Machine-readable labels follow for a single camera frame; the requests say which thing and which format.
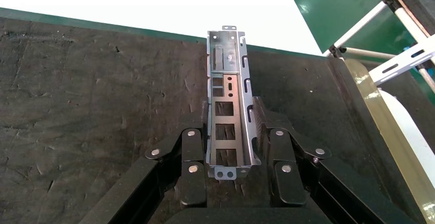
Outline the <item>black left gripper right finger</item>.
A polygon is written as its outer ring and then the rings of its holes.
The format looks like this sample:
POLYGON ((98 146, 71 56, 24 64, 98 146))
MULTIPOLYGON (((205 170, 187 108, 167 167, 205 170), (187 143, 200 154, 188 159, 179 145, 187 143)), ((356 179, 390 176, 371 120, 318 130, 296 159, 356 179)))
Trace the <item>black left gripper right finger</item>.
POLYGON ((258 150, 271 205, 296 210, 295 222, 413 223, 373 184, 332 152, 298 133, 286 115, 253 98, 258 150))

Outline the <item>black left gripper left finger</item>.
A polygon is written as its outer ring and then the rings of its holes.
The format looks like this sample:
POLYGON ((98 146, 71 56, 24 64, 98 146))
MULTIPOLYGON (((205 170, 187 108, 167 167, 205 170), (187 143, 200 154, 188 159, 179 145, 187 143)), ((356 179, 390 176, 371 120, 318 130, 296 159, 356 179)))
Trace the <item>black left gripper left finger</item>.
POLYGON ((181 129, 140 157, 80 222, 148 223, 178 182, 183 208, 206 207, 204 154, 202 130, 181 129))

